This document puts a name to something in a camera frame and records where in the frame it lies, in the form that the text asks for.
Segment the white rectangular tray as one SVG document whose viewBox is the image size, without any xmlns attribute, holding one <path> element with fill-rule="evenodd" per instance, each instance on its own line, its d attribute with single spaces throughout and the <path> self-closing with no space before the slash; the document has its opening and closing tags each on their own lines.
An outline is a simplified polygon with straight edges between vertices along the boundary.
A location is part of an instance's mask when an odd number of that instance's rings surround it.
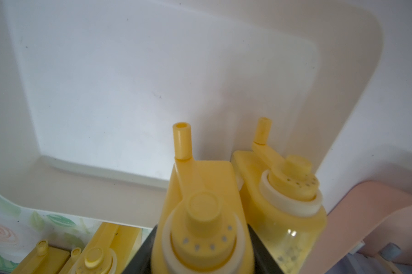
<svg viewBox="0 0 412 274">
<path fill-rule="evenodd" d="M 174 163 L 269 145 L 319 168 L 383 51 L 351 1 L 0 1 L 0 195 L 152 227 Z"/>
</svg>

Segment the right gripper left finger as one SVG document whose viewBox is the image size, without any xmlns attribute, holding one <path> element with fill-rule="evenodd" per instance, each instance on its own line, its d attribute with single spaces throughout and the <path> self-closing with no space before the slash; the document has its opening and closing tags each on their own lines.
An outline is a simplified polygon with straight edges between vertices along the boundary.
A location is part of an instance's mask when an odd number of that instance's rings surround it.
<svg viewBox="0 0 412 274">
<path fill-rule="evenodd" d="M 158 225 L 154 226 L 122 274 L 151 274 L 151 256 Z"/>
</svg>

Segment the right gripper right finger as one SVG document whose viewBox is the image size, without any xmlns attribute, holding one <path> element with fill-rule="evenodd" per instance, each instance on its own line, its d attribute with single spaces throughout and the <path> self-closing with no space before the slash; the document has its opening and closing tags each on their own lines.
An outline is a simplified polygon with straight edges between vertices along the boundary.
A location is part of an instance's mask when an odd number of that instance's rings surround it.
<svg viewBox="0 0 412 274">
<path fill-rule="evenodd" d="M 248 231 L 255 258 L 254 274 L 284 274 L 250 225 L 248 225 Z"/>
</svg>

